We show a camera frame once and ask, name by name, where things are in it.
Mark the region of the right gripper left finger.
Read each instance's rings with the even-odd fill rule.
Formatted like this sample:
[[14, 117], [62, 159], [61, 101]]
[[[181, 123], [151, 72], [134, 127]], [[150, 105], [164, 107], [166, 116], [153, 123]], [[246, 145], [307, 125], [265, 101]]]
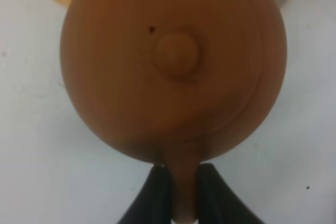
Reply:
[[121, 224], [172, 222], [172, 182], [165, 166], [153, 166], [141, 191], [119, 220]]

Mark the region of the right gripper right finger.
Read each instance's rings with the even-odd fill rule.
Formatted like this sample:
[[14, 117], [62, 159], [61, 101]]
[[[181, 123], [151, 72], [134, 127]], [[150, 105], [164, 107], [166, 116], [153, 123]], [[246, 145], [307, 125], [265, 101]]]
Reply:
[[263, 222], [235, 195], [210, 163], [200, 164], [196, 177], [199, 223], [262, 224]]

